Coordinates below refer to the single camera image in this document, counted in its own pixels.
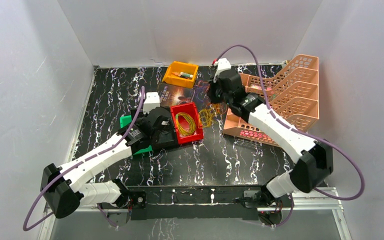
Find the black plastic bin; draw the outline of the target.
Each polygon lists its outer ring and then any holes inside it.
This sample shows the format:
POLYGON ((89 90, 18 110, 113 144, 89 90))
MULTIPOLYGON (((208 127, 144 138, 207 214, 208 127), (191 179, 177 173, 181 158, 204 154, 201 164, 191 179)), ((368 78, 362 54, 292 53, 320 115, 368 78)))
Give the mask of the black plastic bin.
POLYGON ((156 107, 149 113, 141 113, 126 139, 133 154, 148 147, 160 150, 179 145, 172 115, 166 107, 156 107))

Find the green plastic bin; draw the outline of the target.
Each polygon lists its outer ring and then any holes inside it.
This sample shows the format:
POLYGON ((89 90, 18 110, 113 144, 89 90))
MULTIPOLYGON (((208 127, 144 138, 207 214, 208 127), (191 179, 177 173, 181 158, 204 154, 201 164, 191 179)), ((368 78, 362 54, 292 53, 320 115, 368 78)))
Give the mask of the green plastic bin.
MULTIPOLYGON (((131 115, 125 115, 125 116, 122 116, 119 118, 120 128, 129 126, 131 122, 132 122, 132 116, 131 115)), ((152 152, 152 151, 153 151, 153 149, 149 145, 146 148, 142 148, 142 149, 138 150, 133 155, 144 154, 144 153, 148 153, 148 152, 152 152)))

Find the red plastic bin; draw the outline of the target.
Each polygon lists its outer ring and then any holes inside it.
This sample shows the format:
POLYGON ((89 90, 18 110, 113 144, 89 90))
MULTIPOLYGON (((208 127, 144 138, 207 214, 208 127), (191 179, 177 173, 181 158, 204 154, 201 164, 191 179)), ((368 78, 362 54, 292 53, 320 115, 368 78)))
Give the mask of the red plastic bin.
POLYGON ((170 113, 180 145, 204 138, 203 126, 194 102, 171 106, 170 113))

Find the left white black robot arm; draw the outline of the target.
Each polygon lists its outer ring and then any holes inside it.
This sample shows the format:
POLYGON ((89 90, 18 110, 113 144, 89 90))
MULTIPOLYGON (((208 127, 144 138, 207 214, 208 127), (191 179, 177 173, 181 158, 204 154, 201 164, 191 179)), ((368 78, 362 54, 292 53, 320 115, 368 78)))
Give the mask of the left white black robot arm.
POLYGON ((130 191, 119 179, 101 183, 88 181, 120 160, 151 147, 153 150, 177 144, 174 123, 168 107, 140 112, 131 125, 119 129, 106 142, 78 159, 59 167, 43 170, 40 190, 57 219, 62 219, 80 206, 110 204, 117 208, 143 208, 145 193, 130 191))

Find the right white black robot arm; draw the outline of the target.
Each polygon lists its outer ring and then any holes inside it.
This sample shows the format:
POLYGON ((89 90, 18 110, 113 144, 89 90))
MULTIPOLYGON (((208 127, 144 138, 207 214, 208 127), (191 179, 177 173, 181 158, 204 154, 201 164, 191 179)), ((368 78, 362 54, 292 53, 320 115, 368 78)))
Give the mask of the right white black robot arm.
POLYGON ((293 192, 309 193, 334 170, 333 149, 323 140, 298 133, 269 107, 269 102, 256 93, 247 93, 241 76, 234 69, 223 70, 209 81, 207 96, 212 103, 225 103, 231 112, 246 123, 260 129, 274 140, 291 158, 295 166, 273 177, 252 197, 241 202, 275 207, 282 196, 293 192))

